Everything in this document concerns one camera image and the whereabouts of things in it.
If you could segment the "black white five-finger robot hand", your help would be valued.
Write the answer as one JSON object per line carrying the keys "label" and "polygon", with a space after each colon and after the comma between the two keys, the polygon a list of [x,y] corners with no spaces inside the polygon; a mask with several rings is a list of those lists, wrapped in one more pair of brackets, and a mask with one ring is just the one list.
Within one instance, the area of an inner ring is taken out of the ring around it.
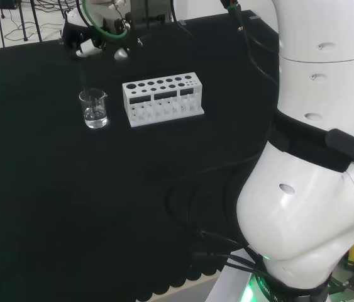
{"label": "black white five-finger robot hand", "polygon": [[64,14],[60,41],[74,60],[110,50],[122,61],[143,46],[130,1],[77,1]]}

